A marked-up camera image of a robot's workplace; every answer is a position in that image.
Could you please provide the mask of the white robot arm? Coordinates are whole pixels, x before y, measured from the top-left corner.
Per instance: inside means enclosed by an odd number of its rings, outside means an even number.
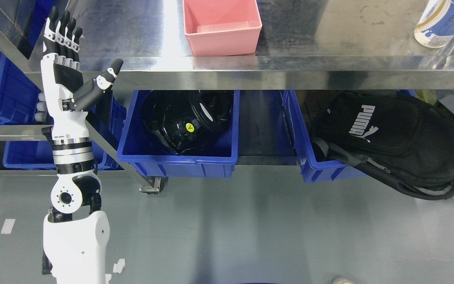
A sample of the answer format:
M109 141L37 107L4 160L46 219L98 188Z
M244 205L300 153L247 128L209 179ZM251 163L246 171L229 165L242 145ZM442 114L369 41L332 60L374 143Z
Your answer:
M58 284L105 284L110 224L102 211L102 185L88 138L53 140L56 183L43 221L44 272Z

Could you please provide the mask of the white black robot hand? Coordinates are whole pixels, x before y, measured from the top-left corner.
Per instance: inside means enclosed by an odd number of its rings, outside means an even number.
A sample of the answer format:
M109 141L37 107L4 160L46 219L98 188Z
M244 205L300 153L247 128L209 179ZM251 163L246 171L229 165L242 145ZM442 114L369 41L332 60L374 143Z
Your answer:
M69 11L60 14L52 7L43 30L40 70L56 144L88 140L88 111L112 89L124 64L122 59L116 59L106 70L85 81L79 58L82 33Z

